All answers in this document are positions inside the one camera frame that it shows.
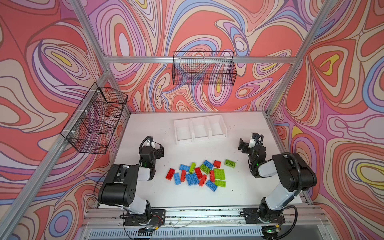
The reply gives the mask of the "small red lego brick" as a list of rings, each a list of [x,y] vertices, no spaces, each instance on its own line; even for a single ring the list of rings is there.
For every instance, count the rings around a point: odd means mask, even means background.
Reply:
[[[219,168],[221,167],[221,162],[215,160],[214,163],[213,163],[213,165],[214,165],[215,168],[218,168],[218,169],[219,169]]]

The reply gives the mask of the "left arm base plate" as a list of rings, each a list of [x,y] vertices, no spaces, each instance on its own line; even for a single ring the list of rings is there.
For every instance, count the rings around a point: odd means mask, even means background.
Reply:
[[[160,227],[164,225],[165,217],[165,209],[152,209],[142,215],[128,214],[124,218],[124,226]]]

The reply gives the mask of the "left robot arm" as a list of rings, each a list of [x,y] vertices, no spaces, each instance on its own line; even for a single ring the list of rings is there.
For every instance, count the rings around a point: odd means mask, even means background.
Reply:
[[[98,192],[100,204],[123,208],[132,215],[150,217],[151,205],[136,195],[138,182],[151,181],[156,162],[164,156],[164,147],[147,136],[139,146],[139,162],[135,165],[112,165]]]

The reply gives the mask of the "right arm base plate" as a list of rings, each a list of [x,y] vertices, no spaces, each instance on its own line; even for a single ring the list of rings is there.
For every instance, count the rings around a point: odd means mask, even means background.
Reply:
[[[240,215],[245,218],[246,224],[284,224],[286,222],[283,210],[272,211],[262,208],[244,208]]]

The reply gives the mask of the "green lego brick narrow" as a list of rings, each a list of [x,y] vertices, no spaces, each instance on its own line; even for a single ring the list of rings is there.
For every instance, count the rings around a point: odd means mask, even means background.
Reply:
[[[189,169],[189,173],[193,174],[195,172],[195,168],[196,168],[196,163],[192,162]]]

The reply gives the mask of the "blue lego brick top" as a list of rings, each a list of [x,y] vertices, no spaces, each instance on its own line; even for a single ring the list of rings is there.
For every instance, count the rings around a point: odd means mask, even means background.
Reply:
[[[211,162],[207,161],[207,160],[204,161],[204,165],[206,167],[208,167],[210,170],[212,170],[214,168],[214,165]]]

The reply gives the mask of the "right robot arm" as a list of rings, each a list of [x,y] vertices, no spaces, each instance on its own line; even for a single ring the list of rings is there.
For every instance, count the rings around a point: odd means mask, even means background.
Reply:
[[[284,223],[283,211],[302,191],[317,185],[317,176],[299,154],[284,152],[267,160],[264,136],[252,134],[250,141],[239,139],[238,150],[248,156],[250,173],[256,179],[278,176],[280,183],[262,198],[257,209],[244,209],[246,222]]]

